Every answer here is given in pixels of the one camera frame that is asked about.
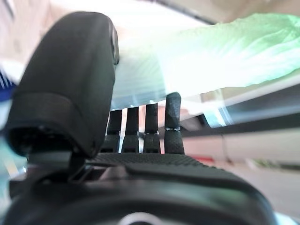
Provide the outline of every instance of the green fabric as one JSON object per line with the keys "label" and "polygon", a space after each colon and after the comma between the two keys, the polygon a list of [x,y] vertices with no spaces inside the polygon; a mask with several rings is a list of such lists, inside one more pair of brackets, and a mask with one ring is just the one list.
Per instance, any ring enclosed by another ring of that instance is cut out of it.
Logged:
{"label": "green fabric", "polygon": [[[245,87],[300,68],[300,18],[254,14],[121,44],[120,55],[112,100],[115,108],[157,102],[174,91],[188,97]],[[131,104],[118,102],[122,99]]]}

